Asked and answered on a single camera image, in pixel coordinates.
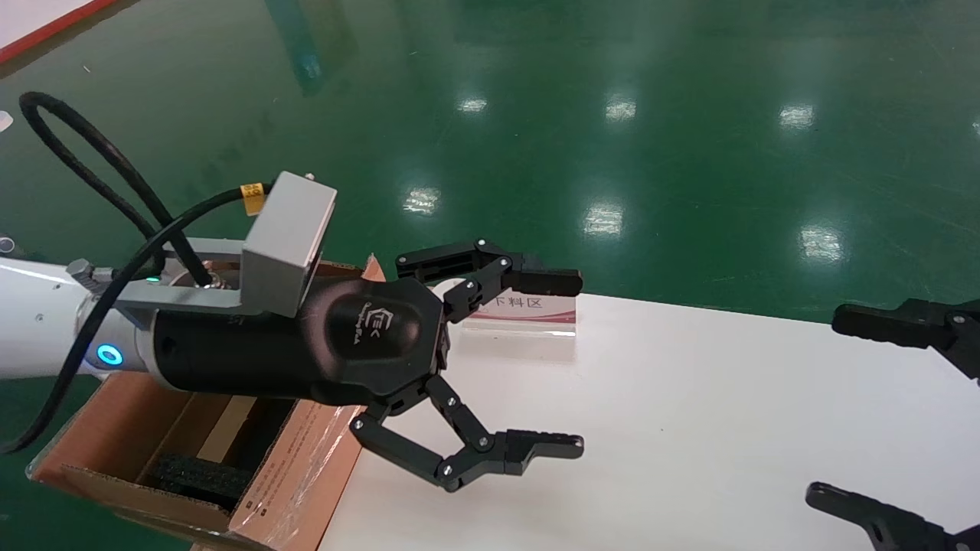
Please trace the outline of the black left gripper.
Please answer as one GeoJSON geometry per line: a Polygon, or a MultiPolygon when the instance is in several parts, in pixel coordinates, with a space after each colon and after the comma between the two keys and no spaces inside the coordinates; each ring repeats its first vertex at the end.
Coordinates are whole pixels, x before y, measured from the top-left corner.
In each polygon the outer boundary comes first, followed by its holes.
{"type": "Polygon", "coordinates": [[[580,458],[580,435],[488,432],[437,370],[446,356],[444,317],[571,322],[581,273],[546,268],[487,240],[402,253],[396,270],[400,279],[392,282],[315,285],[293,318],[160,311],[153,325],[158,375],[187,392],[369,405],[350,423],[357,442],[447,492],[487,474],[521,477],[536,457],[580,458]],[[442,303],[425,285],[449,279],[458,282],[442,303]],[[395,408],[424,398],[461,440],[449,457],[383,425],[395,408]]]}

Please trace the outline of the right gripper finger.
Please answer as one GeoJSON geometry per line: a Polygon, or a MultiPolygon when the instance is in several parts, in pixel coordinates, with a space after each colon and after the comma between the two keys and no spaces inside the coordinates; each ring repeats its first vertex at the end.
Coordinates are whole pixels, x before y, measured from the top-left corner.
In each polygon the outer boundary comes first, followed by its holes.
{"type": "Polygon", "coordinates": [[[816,510],[857,524],[875,550],[978,550],[979,527],[948,533],[924,517],[860,493],[824,482],[806,488],[805,502],[816,510]]]}
{"type": "Polygon", "coordinates": [[[909,299],[893,310],[843,304],[833,331],[866,341],[936,350],[967,379],[979,380],[979,300],[949,305],[909,299]]]}

